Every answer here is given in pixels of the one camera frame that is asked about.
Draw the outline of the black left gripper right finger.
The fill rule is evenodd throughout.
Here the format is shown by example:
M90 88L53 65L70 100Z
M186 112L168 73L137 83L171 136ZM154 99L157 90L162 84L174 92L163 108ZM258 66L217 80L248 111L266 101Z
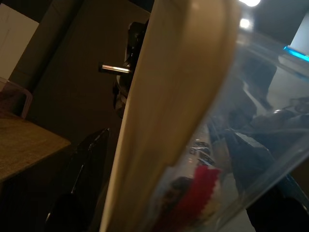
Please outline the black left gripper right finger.
M257 232L308 231L309 199L290 176L309 155L307 127L236 130L210 125L210 135L227 155L238 193L216 217L216 231L242 211Z

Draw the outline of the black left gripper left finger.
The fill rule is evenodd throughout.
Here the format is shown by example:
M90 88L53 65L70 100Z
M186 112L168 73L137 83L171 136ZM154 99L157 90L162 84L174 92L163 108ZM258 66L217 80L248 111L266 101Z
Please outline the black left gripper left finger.
M64 192L45 221L47 232L87 232L102 189L110 129L88 135L77 145L62 178Z

